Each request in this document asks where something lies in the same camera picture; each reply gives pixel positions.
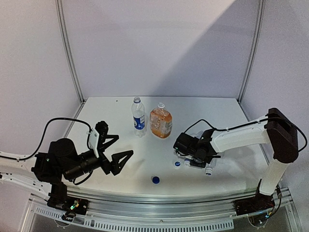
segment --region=blue bottle cap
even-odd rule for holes
[[[159,184],[159,183],[160,183],[160,178],[157,177],[157,176],[154,176],[154,177],[153,177],[153,183],[154,183],[154,184]]]

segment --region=white backdrop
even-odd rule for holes
[[[79,103],[55,1],[1,1],[0,22],[0,151],[30,154],[46,122],[73,116]],[[46,152],[67,125],[51,124],[39,151]],[[0,184],[0,231],[18,230],[29,195]]]
[[[309,138],[309,2],[266,1],[261,36],[243,101],[251,119],[277,107]],[[304,141],[299,134],[299,147]],[[266,147],[269,157],[272,150]],[[288,168],[284,182],[309,231],[309,148]]]
[[[65,0],[85,97],[238,96],[258,0]]]

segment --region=white table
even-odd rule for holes
[[[247,122],[235,99],[184,98],[184,97],[141,97],[145,115],[161,101],[173,116],[173,128],[167,139],[154,136],[147,124],[147,133],[139,138],[133,133],[131,105],[133,97],[89,98],[78,119],[95,127],[106,121],[109,134],[118,134],[119,140],[105,151],[111,155],[125,150],[134,150],[122,172],[113,176],[96,169],[91,178],[79,185],[81,189],[93,189],[102,193],[124,196],[200,197],[217,194],[232,194],[254,189],[267,168],[267,162],[259,145],[231,149],[218,159],[212,176],[204,169],[184,166],[183,160],[174,153],[173,144],[181,132],[197,120],[204,118],[218,128],[235,126]],[[209,127],[200,122],[188,133],[196,133]],[[68,135],[80,154],[87,150],[87,127],[75,123]],[[179,169],[175,161],[181,161]],[[159,184],[152,183],[152,176],[160,178]],[[71,182],[64,180],[68,186]]]

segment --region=bottle label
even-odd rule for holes
[[[145,116],[140,118],[133,117],[134,119],[134,127],[138,130],[142,130],[145,127]]]

